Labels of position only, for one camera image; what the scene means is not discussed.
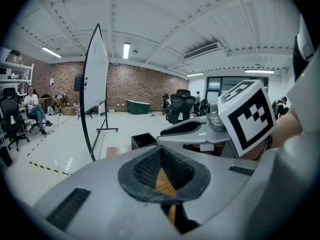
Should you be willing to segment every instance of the person's arm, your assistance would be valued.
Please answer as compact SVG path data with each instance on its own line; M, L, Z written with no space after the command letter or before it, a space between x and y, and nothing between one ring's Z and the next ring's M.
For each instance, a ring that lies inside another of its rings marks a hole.
M34 98L33 98L33 100L34 100L34 104L35 105L39 105L39 100L38 100L38 96L37 95L32 95L32 96L34 96Z
M299 135L302 133L302 127L299 123L295 111L290 108L288 113L281 116L276 121L276 128L271 133L273 144L272 148L280 148L287 139L292 136ZM255 160L263 152L265 148L265 141L254 147L252 150L244 154L241 159Z
M26 96L24 97L24 101L23 101L23 104L22 104L23 107L26 107L26 106L32 104L30 101L27 101L27 96L28 96L28 95L26 95Z

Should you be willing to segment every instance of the brick wall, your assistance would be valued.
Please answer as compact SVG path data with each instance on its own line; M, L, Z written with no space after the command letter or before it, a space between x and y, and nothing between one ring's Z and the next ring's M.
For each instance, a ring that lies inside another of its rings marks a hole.
M161 110L162 96L189 88L189 81L160 71L126 64L110 63L107 78L107 107L127 110L126 100L150 103L151 110Z
M33 67L32 85L41 97L65 93L70 104L79 102L79 93L74 91L75 75L81 74L84 62L47 64L22 56L24 65ZM151 110L161 110L164 93L175 94L178 89L188 89L189 82L181 77L156 70L126 64L110 63L107 78L107 107L127 110L126 100L150 103Z
M82 74L84 62L47 64L27 56L22 56L22 61L27 66L34 64L32 86L39 97L44 94L53 96L57 93L65 93L70 105L79 102L79 92L74 91L74 84L75 76ZM50 85L50 78L54 79L53 85Z

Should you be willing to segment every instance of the green bathtub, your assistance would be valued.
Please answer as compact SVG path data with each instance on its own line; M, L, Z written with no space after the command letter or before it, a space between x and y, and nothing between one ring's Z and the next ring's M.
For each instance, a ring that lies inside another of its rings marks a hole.
M126 107L134 115L148 114L150 110L150 103L138 102L126 99Z

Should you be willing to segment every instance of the white shirt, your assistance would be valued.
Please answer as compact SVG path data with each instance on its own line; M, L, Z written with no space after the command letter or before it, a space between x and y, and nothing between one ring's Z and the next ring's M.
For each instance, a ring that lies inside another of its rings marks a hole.
M31 103L33 102L35 105L39 104L38 96L35 94L33 94L32 97L30 95L26 95L23 103L26 104L28 102L31 102ZM34 106L32 105L28 105L27 107L29 109L29 112L34 108Z

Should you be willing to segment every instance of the white ceiling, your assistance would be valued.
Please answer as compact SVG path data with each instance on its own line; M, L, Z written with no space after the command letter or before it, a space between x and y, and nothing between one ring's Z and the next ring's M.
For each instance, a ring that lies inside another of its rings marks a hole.
M114 63L173 75L229 73L255 64L280 72L292 64L299 12L287 0L29 0L3 46L47 63L83 61L97 23ZM128 60L124 42L131 43ZM201 66L184 61L185 54L215 42L223 56ZM42 46L59 48L62 58L54 60Z

